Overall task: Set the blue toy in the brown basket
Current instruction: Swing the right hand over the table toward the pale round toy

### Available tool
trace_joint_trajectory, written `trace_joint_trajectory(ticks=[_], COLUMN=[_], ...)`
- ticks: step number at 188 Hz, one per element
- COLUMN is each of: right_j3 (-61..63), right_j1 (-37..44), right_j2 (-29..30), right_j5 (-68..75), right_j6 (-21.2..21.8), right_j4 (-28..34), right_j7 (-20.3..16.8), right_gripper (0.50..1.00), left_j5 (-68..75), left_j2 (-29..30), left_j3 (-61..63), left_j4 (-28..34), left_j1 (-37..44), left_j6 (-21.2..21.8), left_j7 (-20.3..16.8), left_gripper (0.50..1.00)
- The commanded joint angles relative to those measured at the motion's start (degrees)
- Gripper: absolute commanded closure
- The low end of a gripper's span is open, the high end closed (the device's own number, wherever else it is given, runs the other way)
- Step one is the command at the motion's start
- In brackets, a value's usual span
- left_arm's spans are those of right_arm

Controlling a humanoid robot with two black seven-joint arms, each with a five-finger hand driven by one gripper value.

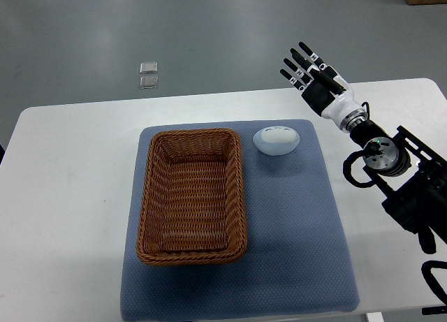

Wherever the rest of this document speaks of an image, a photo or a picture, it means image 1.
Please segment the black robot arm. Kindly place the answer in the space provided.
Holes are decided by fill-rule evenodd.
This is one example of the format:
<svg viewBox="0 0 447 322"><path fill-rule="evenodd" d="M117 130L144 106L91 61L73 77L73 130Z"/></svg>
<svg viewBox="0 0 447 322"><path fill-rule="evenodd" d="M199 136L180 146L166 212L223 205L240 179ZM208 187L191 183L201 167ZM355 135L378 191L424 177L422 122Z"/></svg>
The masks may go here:
<svg viewBox="0 0 447 322"><path fill-rule="evenodd" d="M362 189L377 186L386 213L417 235L423 252L435 254L436 237L446 239L446 160L402 126L389 136L371 120L369 104L355 101L350 84L305 43L299 46L280 73L360 147L343 162L344 178Z"/></svg>

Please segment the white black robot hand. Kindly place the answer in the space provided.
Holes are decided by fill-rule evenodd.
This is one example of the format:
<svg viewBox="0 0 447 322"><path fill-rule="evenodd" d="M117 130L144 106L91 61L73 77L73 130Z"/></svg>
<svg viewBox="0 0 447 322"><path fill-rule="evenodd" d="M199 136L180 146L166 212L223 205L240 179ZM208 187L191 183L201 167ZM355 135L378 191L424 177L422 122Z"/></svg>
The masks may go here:
<svg viewBox="0 0 447 322"><path fill-rule="evenodd" d="M291 48L291 56L299 66L290 59L284 58L284 63L295 75L291 75L285 69L281 69L280 73L291 85L302 92L307 105L318 116L331 119L341 131L351 131L355 125L365 121L365 108L355 102L349 83L304 42L300 41L298 45L310 60ZM326 88L308 74L319 71Z"/></svg>

